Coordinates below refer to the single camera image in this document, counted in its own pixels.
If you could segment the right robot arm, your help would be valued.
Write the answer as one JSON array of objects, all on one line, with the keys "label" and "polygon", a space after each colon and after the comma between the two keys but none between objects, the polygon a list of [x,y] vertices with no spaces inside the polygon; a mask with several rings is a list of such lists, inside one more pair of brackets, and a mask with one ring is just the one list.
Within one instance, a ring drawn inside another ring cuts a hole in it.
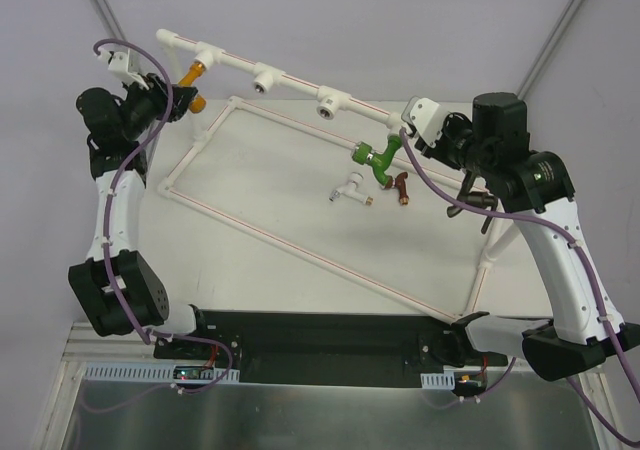
[{"label": "right robot arm", "polygon": [[638,346],[638,325],[624,321],[594,269],[566,166],[556,154],[530,147],[523,100],[507,92],[481,94],[466,117],[415,97],[402,119],[417,138],[416,152],[465,173],[448,213],[513,221],[551,304],[548,319],[477,312],[456,321],[450,352],[457,362],[473,364],[485,352],[515,356],[556,381]]}]

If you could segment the white pipe frame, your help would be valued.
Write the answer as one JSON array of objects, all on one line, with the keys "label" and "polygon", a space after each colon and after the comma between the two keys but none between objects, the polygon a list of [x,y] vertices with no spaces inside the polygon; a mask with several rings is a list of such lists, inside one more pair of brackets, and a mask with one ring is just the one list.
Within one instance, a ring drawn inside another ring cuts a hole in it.
[{"label": "white pipe frame", "polygon": [[[325,110],[328,111],[328,117],[321,115],[325,120],[331,120],[335,117],[337,112],[345,111],[352,112],[384,125],[389,130],[388,136],[397,136],[398,131],[400,130],[402,121],[398,112],[390,112],[378,108],[372,104],[358,100],[349,93],[329,86],[317,85],[308,82],[271,65],[262,62],[253,62],[246,58],[228,53],[226,50],[212,44],[202,41],[196,42],[186,37],[179,36],[175,32],[166,29],[157,30],[156,38],[171,61],[174,72],[176,72],[179,77],[182,76],[181,73],[183,72],[178,69],[180,65],[177,60],[176,51],[184,50],[194,54],[194,62],[198,62],[198,64],[203,65],[205,68],[203,72],[206,72],[206,70],[214,67],[215,65],[224,65],[252,75],[252,77],[254,77],[253,86],[256,89],[258,87],[261,89],[256,90],[257,93],[262,92],[266,94],[272,89],[272,87],[281,86],[313,97],[313,99],[318,102],[318,108],[322,107],[322,112],[325,112]],[[436,184],[442,184],[454,190],[458,190],[461,187],[462,177],[452,178],[450,175],[443,174],[430,168],[421,168]],[[486,248],[483,249],[483,252],[485,252],[485,250],[493,245],[498,239],[502,229],[502,224],[496,222],[497,220],[494,220],[489,226],[488,243],[485,245]],[[492,262],[495,262],[495,260],[489,259],[489,257],[482,253],[471,287],[467,306],[460,315],[479,311],[478,308],[482,287],[488,282],[489,274],[494,267],[494,263]]]}]

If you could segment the yellow faucet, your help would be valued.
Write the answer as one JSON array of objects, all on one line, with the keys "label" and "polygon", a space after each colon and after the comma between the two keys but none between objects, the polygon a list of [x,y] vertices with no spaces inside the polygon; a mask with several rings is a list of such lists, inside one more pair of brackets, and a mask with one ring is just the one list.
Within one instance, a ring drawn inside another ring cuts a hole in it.
[{"label": "yellow faucet", "polygon": [[[181,87],[193,87],[196,80],[199,77],[201,77],[205,72],[206,72],[206,66],[202,62],[195,60],[189,67],[189,70],[187,71],[187,73],[179,81],[179,85]],[[191,103],[189,104],[189,110],[193,114],[198,114],[202,112],[205,109],[205,107],[206,107],[206,100],[199,93],[196,93],[194,98],[191,100]]]}]

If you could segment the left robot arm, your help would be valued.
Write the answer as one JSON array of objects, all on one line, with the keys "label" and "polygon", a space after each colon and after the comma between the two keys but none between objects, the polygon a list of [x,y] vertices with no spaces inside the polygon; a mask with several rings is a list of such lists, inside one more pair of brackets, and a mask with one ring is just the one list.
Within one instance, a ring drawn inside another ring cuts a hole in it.
[{"label": "left robot arm", "polygon": [[90,88],[76,100],[88,129],[90,173],[99,197],[95,234],[85,260],[68,270],[69,284],[100,336],[153,328],[178,334],[188,358],[204,357],[210,333],[198,326],[192,304],[169,301],[160,278],[139,251],[139,217],[148,160],[140,136],[155,122],[181,119],[197,91],[167,86],[149,73],[120,98]]}]

